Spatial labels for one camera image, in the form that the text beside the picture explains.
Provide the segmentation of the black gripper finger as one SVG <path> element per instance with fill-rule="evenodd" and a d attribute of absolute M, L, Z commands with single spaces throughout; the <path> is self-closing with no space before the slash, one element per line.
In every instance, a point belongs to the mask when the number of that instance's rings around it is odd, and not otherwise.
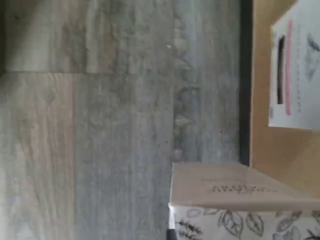
<path fill-rule="evenodd" d="M 167 228 L 167 240 L 176 240 L 176 230 L 175 230 L 175 211 L 174 208 L 168 205 L 168 228 Z"/>

